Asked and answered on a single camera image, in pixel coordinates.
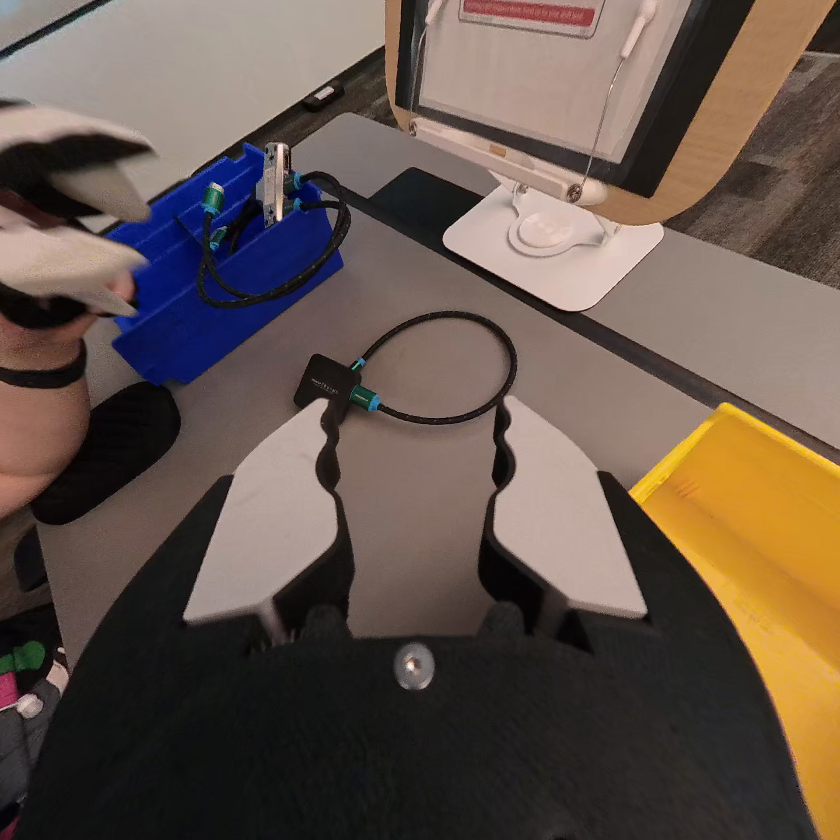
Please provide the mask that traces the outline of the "blue storage bin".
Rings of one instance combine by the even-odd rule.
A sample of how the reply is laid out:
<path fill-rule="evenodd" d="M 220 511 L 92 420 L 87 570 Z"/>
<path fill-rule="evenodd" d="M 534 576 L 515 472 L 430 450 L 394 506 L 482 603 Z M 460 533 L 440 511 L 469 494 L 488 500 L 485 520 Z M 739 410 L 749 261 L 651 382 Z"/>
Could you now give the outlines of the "blue storage bin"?
<path fill-rule="evenodd" d="M 134 275 L 136 313 L 117 318 L 113 348 L 146 381 L 188 384 L 343 267 L 337 249 L 319 259 L 333 223 L 316 183 L 288 198 L 290 214 L 268 229 L 255 198 L 264 151 L 243 146 L 173 187 L 150 218 L 107 235 L 148 264 Z"/>

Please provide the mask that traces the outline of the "silver adapter hub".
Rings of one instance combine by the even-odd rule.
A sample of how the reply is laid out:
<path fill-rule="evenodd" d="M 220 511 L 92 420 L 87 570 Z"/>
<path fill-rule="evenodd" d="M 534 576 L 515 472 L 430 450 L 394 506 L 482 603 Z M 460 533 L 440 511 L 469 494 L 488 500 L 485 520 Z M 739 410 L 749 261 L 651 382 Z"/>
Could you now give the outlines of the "silver adapter hub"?
<path fill-rule="evenodd" d="M 265 228 L 271 228 L 286 215 L 288 191 L 294 191 L 291 150 L 285 143 L 268 142 L 264 149 L 263 175 L 255 187 L 255 199 L 262 206 Z"/>

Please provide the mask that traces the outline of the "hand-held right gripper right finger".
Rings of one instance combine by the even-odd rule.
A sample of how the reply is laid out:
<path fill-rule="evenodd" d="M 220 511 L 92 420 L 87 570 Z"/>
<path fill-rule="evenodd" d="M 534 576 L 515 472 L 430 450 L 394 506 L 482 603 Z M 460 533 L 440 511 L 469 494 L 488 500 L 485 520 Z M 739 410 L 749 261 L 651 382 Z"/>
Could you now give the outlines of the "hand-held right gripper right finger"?
<path fill-rule="evenodd" d="M 497 406 L 495 484 L 479 545 L 479 581 L 526 627 L 561 627 L 570 611 L 648 614 L 599 470 L 516 397 Z"/>

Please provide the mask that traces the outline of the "instruction sheet display stand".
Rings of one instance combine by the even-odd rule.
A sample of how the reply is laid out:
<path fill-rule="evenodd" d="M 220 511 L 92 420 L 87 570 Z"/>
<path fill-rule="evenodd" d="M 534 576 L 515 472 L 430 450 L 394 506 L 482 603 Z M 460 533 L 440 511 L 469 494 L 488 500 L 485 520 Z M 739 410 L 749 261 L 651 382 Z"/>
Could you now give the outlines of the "instruction sheet display stand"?
<path fill-rule="evenodd" d="M 719 183 L 834 5 L 385 2 L 400 127 L 499 183 L 444 246 L 593 307 Z"/>

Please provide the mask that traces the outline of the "black square adapter hub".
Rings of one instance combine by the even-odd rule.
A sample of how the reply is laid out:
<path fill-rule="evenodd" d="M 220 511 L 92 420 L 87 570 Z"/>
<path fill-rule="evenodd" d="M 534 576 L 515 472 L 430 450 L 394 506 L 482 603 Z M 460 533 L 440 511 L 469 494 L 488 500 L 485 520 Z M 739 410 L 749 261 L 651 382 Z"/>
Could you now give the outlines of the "black square adapter hub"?
<path fill-rule="evenodd" d="M 314 353 L 293 396 L 294 405 L 303 409 L 319 398 L 330 401 L 338 424 L 350 408 L 350 397 L 361 384 L 361 368 L 342 364 L 321 353 Z"/>

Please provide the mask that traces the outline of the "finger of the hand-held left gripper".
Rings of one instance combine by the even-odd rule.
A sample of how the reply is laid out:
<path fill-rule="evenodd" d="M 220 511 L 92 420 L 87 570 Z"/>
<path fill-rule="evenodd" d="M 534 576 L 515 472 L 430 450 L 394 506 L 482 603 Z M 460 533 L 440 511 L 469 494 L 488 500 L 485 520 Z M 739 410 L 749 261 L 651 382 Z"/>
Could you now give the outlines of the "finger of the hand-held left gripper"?
<path fill-rule="evenodd" d="M 121 243 L 69 227 L 16 225 L 1 231 L 1 281 L 32 298 L 68 298 L 117 317 L 135 308 L 111 283 L 148 264 Z"/>
<path fill-rule="evenodd" d="M 141 134 L 106 120 L 45 107 L 2 107 L 1 183 L 40 213 L 141 222 L 150 208 L 123 164 L 152 155 Z"/>

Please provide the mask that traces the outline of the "black wristband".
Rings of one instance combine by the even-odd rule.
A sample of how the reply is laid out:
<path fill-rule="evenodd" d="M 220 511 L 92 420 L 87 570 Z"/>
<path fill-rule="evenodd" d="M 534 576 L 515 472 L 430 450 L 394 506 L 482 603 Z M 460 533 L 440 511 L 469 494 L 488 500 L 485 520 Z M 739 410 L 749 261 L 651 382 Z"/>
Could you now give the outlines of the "black wristband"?
<path fill-rule="evenodd" d="M 87 367 L 88 349 L 84 339 L 81 339 L 77 356 L 72 362 L 50 370 L 18 370 L 1 367 L 1 383 L 26 390 L 61 390 L 84 379 Z"/>

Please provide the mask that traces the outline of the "yellow storage bin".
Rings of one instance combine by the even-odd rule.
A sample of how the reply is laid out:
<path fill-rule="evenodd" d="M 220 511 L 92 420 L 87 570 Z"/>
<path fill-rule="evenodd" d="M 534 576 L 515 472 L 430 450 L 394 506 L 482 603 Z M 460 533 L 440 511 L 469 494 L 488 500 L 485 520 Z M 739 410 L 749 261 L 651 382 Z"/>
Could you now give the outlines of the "yellow storage bin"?
<path fill-rule="evenodd" d="M 761 673 L 820 838 L 839 838 L 839 467 L 723 403 L 631 489 Z"/>

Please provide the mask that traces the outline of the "person's left forearm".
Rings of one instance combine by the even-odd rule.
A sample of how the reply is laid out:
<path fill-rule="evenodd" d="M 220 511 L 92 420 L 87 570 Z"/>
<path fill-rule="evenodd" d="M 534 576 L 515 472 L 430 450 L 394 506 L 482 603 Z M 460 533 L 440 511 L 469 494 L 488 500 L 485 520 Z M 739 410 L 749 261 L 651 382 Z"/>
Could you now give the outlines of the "person's left forearm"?
<path fill-rule="evenodd" d="M 68 467 L 90 412 L 86 376 L 59 389 L 1 384 L 1 519 L 25 508 Z"/>

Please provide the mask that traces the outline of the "black desk grommet cover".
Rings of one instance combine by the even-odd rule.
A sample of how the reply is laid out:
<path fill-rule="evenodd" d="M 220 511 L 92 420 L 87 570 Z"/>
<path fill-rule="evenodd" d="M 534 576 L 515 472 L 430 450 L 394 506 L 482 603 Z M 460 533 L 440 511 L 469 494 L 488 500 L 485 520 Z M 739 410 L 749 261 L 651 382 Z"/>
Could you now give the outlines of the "black desk grommet cover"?
<path fill-rule="evenodd" d="M 396 176 L 370 199 L 388 216 L 438 236 L 481 200 L 476 192 L 416 167 Z"/>

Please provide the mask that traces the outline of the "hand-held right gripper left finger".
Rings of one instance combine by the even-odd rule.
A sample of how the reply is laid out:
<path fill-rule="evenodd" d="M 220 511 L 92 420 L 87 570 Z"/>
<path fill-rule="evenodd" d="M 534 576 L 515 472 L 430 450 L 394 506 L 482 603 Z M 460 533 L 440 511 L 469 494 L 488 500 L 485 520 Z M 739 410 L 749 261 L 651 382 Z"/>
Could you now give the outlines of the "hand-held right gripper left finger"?
<path fill-rule="evenodd" d="M 337 491 L 339 423 L 318 398 L 236 468 L 182 619 L 199 627 L 255 619 L 267 636 L 297 636 L 310 615 L 348 633 L 354 551 Z"/>

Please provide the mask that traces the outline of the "person's left hand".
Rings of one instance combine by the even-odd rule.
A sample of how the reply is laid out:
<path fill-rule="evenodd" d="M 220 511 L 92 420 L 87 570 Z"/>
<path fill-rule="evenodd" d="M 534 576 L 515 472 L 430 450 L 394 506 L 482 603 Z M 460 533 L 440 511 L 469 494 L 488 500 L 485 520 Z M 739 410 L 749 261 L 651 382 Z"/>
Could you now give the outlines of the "person's left hand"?
<path fill-rule="evenodd" d="M 49 329 L 29 329 L 1 315 L 1 367 L 12 371 L 53 371 L 75 362 L 83 340 L 109 315 L 89 308 L 74 321 Z"/>

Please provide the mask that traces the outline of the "person's printed black shirt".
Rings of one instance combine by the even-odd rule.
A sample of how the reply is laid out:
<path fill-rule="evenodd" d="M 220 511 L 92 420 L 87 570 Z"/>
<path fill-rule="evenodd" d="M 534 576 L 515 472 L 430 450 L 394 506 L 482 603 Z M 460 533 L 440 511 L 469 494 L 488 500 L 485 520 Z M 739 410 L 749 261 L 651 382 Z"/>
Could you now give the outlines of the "person's printed black shirt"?
<path fill-rule="evenodd" d="M 53 605 L 1 624 L 1 827 L 14 823 L 69 681 Z"/>

